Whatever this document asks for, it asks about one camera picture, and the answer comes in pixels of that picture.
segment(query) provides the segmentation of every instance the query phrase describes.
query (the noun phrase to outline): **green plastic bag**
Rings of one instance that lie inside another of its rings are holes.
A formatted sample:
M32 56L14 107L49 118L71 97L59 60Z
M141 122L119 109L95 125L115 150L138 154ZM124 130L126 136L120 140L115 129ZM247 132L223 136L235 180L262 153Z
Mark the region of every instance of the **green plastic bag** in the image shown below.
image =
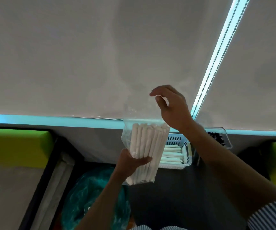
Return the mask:
M74 230L106 186L114 168L103 166L83 174L68 193L61 213L64 230ZM122 186L115 207L111 229L126 229L130 217L127 187Z

